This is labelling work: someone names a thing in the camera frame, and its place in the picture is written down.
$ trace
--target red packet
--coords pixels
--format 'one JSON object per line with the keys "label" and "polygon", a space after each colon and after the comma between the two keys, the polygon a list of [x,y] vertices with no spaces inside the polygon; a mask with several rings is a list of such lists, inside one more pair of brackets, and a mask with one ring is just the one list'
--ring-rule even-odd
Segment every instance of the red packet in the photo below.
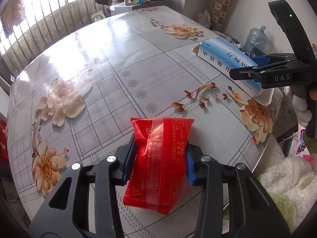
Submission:
{"label": "red packet", "polygon": [[123,204],[167,215],[185,193],[185,147],[193,119],[131,118],[139,150]]}

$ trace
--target floral tablecloth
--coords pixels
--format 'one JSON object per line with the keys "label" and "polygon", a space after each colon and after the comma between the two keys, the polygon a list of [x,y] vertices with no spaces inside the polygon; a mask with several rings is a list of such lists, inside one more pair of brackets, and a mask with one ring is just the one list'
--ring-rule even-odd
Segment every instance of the floral tablecloth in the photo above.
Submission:
{"label": "floral tablecloth", "polygon": [[[126,144],[131,117],[195,120],[189,142],[220,163],[251,170],[263,154],[280,108],[261,106],[191,52],[215,34],[167,7],[120,14],[63,38],[13,83],[7,139],[14,182],[33,219],[61,175],[75,162],[96,164]],[[124,206],[126,237],[188,237],[200,188],[191,187],[168,216]],[[94,186],[89,220],[94,231]],[[224,186],[224,203],[228,203]]]}

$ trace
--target metal railing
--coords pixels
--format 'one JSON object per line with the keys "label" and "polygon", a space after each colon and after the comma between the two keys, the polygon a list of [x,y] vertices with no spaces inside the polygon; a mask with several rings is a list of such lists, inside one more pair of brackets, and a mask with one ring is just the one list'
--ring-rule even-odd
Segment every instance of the metal railing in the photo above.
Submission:
{"label": "metal railing", "polygon": [[92,23],[93,9],[107,15],[105,6],[94,0],[23,1],[25,20],[13,27],[9,38],[0,29],[0,60],[14,77],[52,44]]}

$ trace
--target red object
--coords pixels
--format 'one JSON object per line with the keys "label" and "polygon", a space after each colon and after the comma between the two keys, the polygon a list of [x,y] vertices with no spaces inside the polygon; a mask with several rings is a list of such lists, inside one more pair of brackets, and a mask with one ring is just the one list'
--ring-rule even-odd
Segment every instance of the red object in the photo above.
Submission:
{"label": "red object", "polygon": [[6,126],[7,126],[7,124],[5,122],[1,122],[1,127],[0,127],[0,162],[2,164],[9,165],[7,140],[5,138],[5,127]]}
{"label": "red object", "polygon": [[131,118],[139,150],[123,204],[167,215],[185,193],[185,147],[193,119]]}

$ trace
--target clear tape strip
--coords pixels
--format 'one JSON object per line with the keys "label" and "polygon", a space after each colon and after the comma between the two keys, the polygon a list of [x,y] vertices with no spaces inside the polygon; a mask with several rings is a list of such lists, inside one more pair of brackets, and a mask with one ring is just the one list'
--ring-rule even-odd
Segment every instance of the clear tape strip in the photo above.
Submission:
{"label": "clear tape strip", "polygon": [[153,211],[159,210],[160,178],[158,176],[162,168],[163,132],[163,118],[153,118],[152,131],[146,146],[148,153],[146,203],[147,208]]}

